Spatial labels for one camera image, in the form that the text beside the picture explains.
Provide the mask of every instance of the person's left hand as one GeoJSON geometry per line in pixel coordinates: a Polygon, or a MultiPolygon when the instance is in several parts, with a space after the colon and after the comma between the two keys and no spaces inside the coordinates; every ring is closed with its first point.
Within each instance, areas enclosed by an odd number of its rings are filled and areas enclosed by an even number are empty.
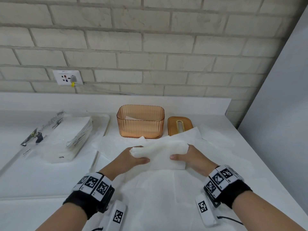
{"type": "Polygon", "coordinates": [[[104,174],[111,181],[113,181],[115,177],[117,177],[122,173],[126,173],[133,167],[150,162],[149,158],[133,157],[129,152],[129,150],[131,150],[132,148],[133,147],[126,148],[124,151],[121,152],[120,155],[117,156],[117,158],[115,158],[107,166],[102,168],[99,172],[104,174]]]}

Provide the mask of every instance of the cable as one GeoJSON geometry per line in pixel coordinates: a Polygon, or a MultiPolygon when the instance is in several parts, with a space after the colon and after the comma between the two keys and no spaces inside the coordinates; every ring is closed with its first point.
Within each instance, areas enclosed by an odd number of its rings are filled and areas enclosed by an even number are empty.
{"type": "Polygon", "coordinates": [[[97,228],[97,229],[93,229],[93,230],[91,230],[91,231],[103,230],[103,228],[104,228],[104,227],[102,227],[102,228],[97,228]]]}
{"type": "Polygon", "coordinates": [[[222,218],[225,218],[225,219],[228,219],[228,220],[231,220],[231,221],[235,221],[235,222],[237,222],[237,223],[239,223],[239,224],[241,224],[241,225],[243,225],[243,223],[242,222],[239,222],[239,221],[237,221],[237,220],[234,220],[234,219],[232,219],[232,218],[229,218],[229,217],[217,217],[218,219],[222,219],[222,218]]]}

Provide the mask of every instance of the hand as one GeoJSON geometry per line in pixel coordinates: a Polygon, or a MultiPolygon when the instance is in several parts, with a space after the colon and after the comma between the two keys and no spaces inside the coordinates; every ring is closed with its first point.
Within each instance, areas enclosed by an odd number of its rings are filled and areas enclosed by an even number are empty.
{"type": "Polygon", "coordinates": [[[206,177],[218,166],[190,144],[186,154],[174,154],[170,159],[185,161],[193,170],[206,177]]]}
{"type": "Polygon", "coordinates": [[[126,173],[133,167],[150,162],[149,158],[133,157],[129,152],[129,150],[131,150],[132,148],[133,147],[126,148],[124,151],[121,152],[120,155],[117,156],[117,158],[115,158],[107,166],[102,168],[99,172],[104,174],[111,181],[113,181],[115,177],[117,177],[122,173],[126,173]]]}

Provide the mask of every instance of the translucent orange container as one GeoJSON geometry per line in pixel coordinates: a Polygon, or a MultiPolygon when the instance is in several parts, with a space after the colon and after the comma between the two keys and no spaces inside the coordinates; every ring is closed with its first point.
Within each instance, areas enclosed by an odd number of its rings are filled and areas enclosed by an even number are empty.
{"type": "Polygon", "coordinates": [[[158,139],[163,135],[165,111],[162,107],[127,104],[120,107],[116,116],[123,137],[158,139]]]}

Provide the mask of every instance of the person's right hand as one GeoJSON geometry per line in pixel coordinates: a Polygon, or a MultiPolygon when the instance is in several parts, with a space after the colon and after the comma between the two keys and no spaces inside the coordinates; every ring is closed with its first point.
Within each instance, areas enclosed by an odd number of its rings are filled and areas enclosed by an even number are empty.
{"type": "Polygon", "coordinates": [[[206,177],[218,166],[190,144],[186,154],[174,154],[170,156],[170,159],[185,161],[193,170],[206,177]]]}

